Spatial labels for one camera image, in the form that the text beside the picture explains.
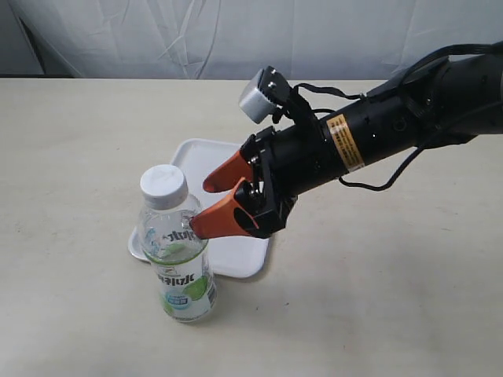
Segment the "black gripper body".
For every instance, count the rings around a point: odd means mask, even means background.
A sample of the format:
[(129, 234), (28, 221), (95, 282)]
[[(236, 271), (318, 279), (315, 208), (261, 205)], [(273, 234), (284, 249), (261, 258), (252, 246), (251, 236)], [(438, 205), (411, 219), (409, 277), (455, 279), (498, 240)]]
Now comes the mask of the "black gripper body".
[(251, 177), (238, 185), (237, 224), (260, 239), (284, 229), (298, 196), (335, 178), (334, 151), (320, 120), (284, 130), (269, 126), (251, 135), (238, 150)]

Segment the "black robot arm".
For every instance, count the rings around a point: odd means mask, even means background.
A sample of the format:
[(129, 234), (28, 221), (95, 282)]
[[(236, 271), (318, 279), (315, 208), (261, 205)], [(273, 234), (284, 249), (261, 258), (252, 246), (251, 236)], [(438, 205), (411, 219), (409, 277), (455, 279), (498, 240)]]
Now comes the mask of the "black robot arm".
[(251, 135), (204, 180), (223, 194), (196, 215), (201, 239), (270, 237), (286, 226), (299, 195), (409, 150), (462, 145), (502, 132), (502, 44), (455, 44), (429, 53), (339, 110), (312, 108), (301, 90), (343, 96), (330, 86), (291, 85), (275, 68), (258, 71), (240, 96), (255, 123), (292, 121)]

